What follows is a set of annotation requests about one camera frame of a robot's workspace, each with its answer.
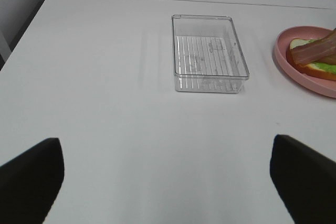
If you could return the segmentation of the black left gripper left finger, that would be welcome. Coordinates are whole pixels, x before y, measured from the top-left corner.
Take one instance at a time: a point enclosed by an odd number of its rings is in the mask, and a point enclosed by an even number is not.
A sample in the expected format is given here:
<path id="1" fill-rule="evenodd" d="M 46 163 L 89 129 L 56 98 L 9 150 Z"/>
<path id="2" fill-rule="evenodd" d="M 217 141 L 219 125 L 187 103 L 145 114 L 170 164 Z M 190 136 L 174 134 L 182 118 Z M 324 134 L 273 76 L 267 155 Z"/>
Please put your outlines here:
<path id="1" fill-rule="evenodd" d="M 58 138 L 47 138 L 2 165 L 1 223 L 43 223 L 64 176 Z"/>

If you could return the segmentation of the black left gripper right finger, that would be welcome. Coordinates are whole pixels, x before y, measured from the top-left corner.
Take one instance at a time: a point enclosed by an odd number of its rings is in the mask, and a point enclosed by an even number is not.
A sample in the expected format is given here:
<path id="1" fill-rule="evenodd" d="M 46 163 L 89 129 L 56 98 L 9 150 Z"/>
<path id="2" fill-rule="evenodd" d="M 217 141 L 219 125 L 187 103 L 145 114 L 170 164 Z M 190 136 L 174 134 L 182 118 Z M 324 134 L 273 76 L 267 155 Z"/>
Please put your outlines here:
<path id="1" fill-rule="evenodd" d="M 270 177 L 294 223 L 335 223 L 335 162 L 289 135 L 276 135 Z"/>

